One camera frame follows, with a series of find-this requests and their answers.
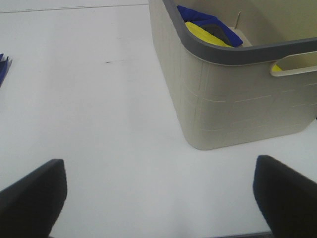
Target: white table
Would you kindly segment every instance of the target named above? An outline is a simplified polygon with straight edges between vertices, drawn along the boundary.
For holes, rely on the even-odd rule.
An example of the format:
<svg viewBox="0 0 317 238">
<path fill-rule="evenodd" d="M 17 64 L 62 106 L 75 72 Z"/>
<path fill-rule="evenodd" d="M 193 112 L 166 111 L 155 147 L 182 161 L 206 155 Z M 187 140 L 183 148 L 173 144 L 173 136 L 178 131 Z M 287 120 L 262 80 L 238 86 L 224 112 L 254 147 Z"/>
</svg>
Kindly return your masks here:
<svg viewBox="0 0 317 238">
<path fill-rule="evenodd" d="M 56 238 L 202 238 L 268 230 L 253 197 L 270 154 L 317 181 L 317 122 L 199 151 L 185 141 L 147 5 L 0 14 L 0 190 L 51 158 L 68 197 Z"/>
</svg>

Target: blue cloth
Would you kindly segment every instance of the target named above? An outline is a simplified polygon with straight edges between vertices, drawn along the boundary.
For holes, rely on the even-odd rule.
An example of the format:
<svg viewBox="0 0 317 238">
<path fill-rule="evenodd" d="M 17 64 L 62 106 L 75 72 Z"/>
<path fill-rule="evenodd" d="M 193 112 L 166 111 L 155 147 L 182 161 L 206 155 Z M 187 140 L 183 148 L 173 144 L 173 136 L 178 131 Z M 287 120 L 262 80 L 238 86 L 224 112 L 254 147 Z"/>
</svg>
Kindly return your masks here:
<svg viewBox="0 0 317 238">
<path fill-rule="evenodd" d="M 0 86 L 2 85 L 2 82 L 6 75 L 8 61 L 9 61 L 9 57 L 7 57 L 5 61 L 0 61 Z"/>
<path fill-rule="evenodd" d="M 242 45 L 243 42 L 240 37 L 237 36 L 232 30 L 230 30 L 229 27 L 223 24 L 217 17 L 192 10 L 184 6 L 177 6 L 177 8 L 185 22 L 190 21 L 198 26 L 216 24 L 221 27 L 221 29 L 229 39 L 231 46 L 238 47 Z"/>
</svg>

